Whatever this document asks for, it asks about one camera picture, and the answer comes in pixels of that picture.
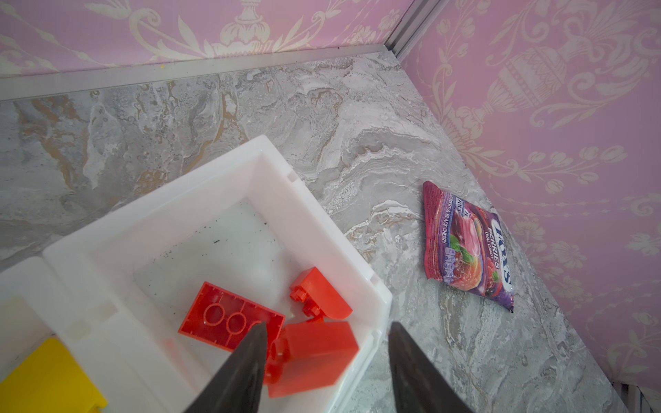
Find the candy bag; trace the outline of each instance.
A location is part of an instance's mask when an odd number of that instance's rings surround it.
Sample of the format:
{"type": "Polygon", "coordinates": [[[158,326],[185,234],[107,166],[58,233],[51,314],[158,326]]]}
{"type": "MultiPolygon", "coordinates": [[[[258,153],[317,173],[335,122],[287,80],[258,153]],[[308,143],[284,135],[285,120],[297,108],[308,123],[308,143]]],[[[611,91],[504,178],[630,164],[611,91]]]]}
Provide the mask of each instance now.
{"type": "Polygon", "coordinates": [[[514,312],[514,288],[498,216],[423,184],[427,278],[481,295],[514,312]]]}

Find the red curved block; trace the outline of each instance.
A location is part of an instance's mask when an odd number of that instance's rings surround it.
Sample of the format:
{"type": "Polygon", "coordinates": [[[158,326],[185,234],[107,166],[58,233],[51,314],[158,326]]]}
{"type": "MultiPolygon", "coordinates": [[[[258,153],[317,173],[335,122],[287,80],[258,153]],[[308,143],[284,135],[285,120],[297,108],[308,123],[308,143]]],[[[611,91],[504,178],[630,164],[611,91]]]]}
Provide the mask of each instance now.
{"type": "Polygon", "coordinates": [[[290,290],[290,298],[303,303],[303,313],[308,317],[344,320],[353,313],[349,304],[317,267],[303,271],[292,283],[290,290]]]}
{"type": "Polygon", "coordinates": [[[255,324],[266,324],[268,345],[277,339],[285,316],[205,282],[179,333],[233,352],[255,324]]]}
{"type": "Polygon", "coordinates": [[[266,359],[268,396],[283,397],[335,384],[358,350],[346,321],[286,325],[266,359]]]}

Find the pink wallpaper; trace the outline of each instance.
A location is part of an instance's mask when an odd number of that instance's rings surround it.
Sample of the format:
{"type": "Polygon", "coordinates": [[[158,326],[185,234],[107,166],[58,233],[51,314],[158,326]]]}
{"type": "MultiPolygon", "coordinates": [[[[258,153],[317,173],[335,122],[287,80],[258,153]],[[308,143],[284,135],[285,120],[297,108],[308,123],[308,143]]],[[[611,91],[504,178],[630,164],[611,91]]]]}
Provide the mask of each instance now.
{"type": "Polygon", "coordinates": [[[607,376],[657,411],[660,29],[658,0],[450,0],[404,61],[607,376]]]}
{"type": "Polygon", "coordinates": [[[0,77],[378,44],[411,1],[0,1],[0,77]]]}

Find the gray marble countertop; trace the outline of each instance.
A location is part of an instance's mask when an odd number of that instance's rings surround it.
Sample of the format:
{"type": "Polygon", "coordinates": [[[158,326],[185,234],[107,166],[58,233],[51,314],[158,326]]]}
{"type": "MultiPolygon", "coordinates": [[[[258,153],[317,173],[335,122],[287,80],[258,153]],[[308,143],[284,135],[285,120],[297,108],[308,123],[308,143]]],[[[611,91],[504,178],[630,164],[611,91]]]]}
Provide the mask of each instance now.
{"type": "MultiPolygon", "coordinates": [[[[267,135],[475,412],[624,412],[509,233],[515,313],[424,274],[422,183],[485,193],[389,52],[0,103],[1,265],[267,135]]],[[[383,343],[346,408],[394,412],[383,343]]]]}

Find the yellow toy block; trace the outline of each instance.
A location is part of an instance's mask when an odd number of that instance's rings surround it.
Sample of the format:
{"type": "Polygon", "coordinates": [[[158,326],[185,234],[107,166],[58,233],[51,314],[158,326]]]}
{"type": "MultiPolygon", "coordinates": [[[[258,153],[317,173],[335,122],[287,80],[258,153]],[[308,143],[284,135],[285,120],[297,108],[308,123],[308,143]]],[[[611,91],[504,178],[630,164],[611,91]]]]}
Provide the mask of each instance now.
{"type": "Polygon", "coordinates": [[[46,340],[0,383],[1,413],[97,413],[107,404],[57,338],[46,340]]]}

